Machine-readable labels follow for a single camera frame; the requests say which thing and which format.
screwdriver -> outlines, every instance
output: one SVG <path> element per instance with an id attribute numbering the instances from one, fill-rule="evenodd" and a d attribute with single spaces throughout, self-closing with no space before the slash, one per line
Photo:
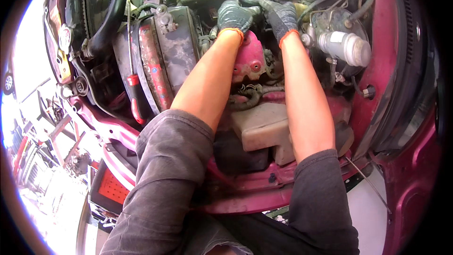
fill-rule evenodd
<path id="1" fill-rule="evenodd" d="M 146 97 L 144 96 L 143 89 L 140 85 L 139 76 L 134 74 L 134 66 L 132 64 L 132 51 L 131 51 L 131 42 L 130 42 L 130 0 L 127 0 L 127 41 L 129 46 L 129 65 L 130 65 L 130 76 L 126 78 L 127 84 L 129 86 L 129 98 L 130 98 L 130 107 L 132 110 L 132 115 L 135 120 L 143 125 L 150 116 L 150 109 L 147 107 Z"/>

pink engine cover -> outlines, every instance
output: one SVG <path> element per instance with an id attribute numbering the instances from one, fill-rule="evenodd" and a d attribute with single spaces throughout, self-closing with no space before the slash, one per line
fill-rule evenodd
<path id="1" fill-rule="evenodd" d="M 240 83 L 248 76 L 256 81 L 266 72 L 263 46 L 252 31 L 247 31 L 234 62 L 232 83 Z"/>

red car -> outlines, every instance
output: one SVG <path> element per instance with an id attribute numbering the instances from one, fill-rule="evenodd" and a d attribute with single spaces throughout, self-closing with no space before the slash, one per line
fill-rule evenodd
<path id="1" fill-rule="evenodd" d="M 223 1 L 46 0 L 46 46 L 65 109 L 98 136 L 108 169 L 128 190 L 140 131 L 170 107 L 215 41 Z M 288 205 L 296 168 L 278 106 L 285 103 L 279 48 L 256 0 L 239 1 L 256 16 L 193 201 L 208 213 Z M 343 179 L 370 163 L 384 175 L 384 254 L 393 254 L 423 214 L 441 157 L 439 54 L 426 18 L 415 0 L 275 1 L 296 5 L 301 39 L 336 123 Z"/>

orange glove cuff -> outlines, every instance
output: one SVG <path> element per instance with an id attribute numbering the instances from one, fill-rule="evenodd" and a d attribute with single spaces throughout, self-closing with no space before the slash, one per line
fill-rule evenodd
<path id="1" fill-rule="evenodd" d="M 299 35 L 299 32 L 296 30 L 296 29 L 292 29 L 292 30 L 289 30 L 288 32 L 286 32 L 286 34 L 281 38 L 280 40 L 280 43 L 279 43 L 279 47 L 282 48 L 282 42 L 283 40 L 292 32 L 295 32 L 297 35 Z"/>
<path id="2" fill-rule="evenodd" d="M 218 33 L 217 37 L 220 37 L 220 35 L 226 30 L 236 31 L 241 36 L 241 44 L 239 45 L 239 46 L 241 46 L 242 42 L 244 41 L 244 33 L 241 30 L 239 30 L 238 28 L 225 28 Z"/>

brake fluid reservoir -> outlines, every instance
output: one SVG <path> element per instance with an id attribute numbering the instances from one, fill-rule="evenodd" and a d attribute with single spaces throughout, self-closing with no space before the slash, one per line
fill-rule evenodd
<path id="1" fill-rule="evenodd" d="M 371 60 L 370 43 L 354 33 L 325 32 L 319 36 L 318 45 L 325 53 L 344 60 L 351 66 L 366 67 Z"/>

